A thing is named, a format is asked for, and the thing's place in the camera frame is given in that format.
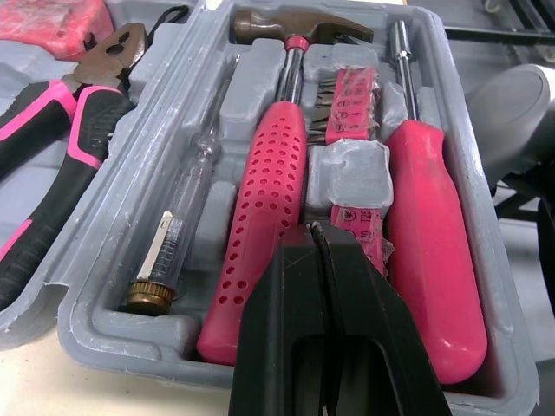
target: hammer handle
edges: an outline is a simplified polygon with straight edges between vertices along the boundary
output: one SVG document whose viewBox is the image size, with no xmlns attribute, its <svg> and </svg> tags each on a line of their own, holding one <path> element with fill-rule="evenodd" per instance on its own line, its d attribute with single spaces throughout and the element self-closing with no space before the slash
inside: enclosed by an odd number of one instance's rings
<svg viewBox="0 0 555 416">
<path fill-rule="evenodd" d="M 298 223 L 306 163 L 303 112 L 288 101 L 265 114 L 247 157 L 224 267 L 197 349 L 234 365 L 243 308 L 283 234 Z"/>
</svg>

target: red object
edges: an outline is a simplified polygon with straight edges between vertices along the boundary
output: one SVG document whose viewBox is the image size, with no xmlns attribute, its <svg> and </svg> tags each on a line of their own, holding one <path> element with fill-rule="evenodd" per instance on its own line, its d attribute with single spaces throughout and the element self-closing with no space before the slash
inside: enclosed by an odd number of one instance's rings
<svg viewBox="0 0 555 416">
<path fill-rule="evenodd" d="M 340 139 L 369 140 L 373 129 L 375 68 L 341 69 L 326 128 L 326 145 Z"/>
<path fill-rule="evenodd" d="M 302 36 L 292 36 L 287 41 L 285 41 L 285 50 L 300 48 L 303 52 L 309 49 L 309 41 L 304 39 Z"/>
<path fill-rule="evenodd" d="M 224 267 L 200 333 L 205 361 L 235 365 L 241 315 L 279 240 L 297 226 L 306 163 L 303 112 L 274 103 L 258 126 L 239 189 Z"/>
<path fill-rule="evenodd" d="M 326 127 L 326 145 L 341 139 L 369 140 L 374 124 L 375 75 L 375 68 L 339 71 Z M 330 220 L 335 227 L 355 236 L 366 257 L 384 276 L 380 210 L 333 205 Z"/>
<path fill-rule="evenodd" d="M 356 241 L 361 244 L 366 257 L 382 273 L 382 276 L 385 276 L 383 222 L 380 210 L 343 208 L 333 205 L 330 223 L 337 228 L 351 232 Z"/>
<path fill-rule="evenodd" d="M 0 22 L 1 40 L 41 46 L 64 61 L 78 61 L 85 42 L 114 31 L 102 0 L 4 0 Z"/>
<path fill-rule="evenodd" d="M 482 364 L 487 338 L 460 201 L 441 153 L 443 132 L 407 120 L 387 144 L 395 192 L 387 216 L 391 283 L 440 383 L 458 383 Z"/>
</svg>

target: voltage tester screwdriver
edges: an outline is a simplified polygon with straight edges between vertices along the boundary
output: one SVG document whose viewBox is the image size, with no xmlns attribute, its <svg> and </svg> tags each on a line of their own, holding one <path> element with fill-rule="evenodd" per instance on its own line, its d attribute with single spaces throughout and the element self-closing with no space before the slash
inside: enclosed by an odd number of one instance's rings
<svg viewBox="0 0 555 416">
<path fill-rule="evenodd" d="M 172 199 L 162 214 L 139 274 L 127 293 L 125 310 L 140 315 L 165 315 L 173 301 L 178 279 L 205 205 L 212 167 L 220 152 L 219 109 L 238 62 L 228 65 L 212 98 L 200 134 L 186 151 Z"/>
<path fill-rule="evenodd" d="M 388 140 L 394 201 L 387 216 L 391 282 L 407 303 L 442 384 L 473 375 L 487 338 L 467 234 L 441 154 L 444 134 L 418 121 L 405 22 L 394 23 L 392 54 L 408 117 Z"/>
</svg>

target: screwdriver shaft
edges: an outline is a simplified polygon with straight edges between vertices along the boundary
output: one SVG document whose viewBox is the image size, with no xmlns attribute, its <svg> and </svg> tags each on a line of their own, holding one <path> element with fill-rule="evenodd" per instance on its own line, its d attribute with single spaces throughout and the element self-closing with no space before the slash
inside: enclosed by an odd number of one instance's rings
<svg viewBox="0 0 555 416">
<path fill-rule="evenodd" d="M 410 74 L 410 45 L 408 44 L 407 25 L 403 20 L 395 22 L 391 29 L 392 56 L 395 59 L 397 74 L 405 92 L 407 102 L 408 118 L 418 120 L 418 107 L 416 106 L 415 89 L 413 78 Z"/>
</svg>

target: claw hammer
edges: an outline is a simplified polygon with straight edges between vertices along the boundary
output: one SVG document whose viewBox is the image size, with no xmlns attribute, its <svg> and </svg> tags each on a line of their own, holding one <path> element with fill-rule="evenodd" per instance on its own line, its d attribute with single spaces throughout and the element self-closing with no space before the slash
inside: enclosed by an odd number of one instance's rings
<svg viewBox="0 0 555 416">
<path fill-rule="evenodd" d="M 306 131 L 299 106 L 303 56 L 314 42 L 339 34 L 372 42 L 372 30 L 350 20 L 310 11 L 262 16 L 240 10 L 238 42 L 259 37 L 285 42 L 287 57 L 277 97 L 252 139 L 238 193 L 224 266 L 197 349 L 207 362 L 235 365 L 241 315 L 283 234 L 297 225 L 306 163 Z"/>
</svg>

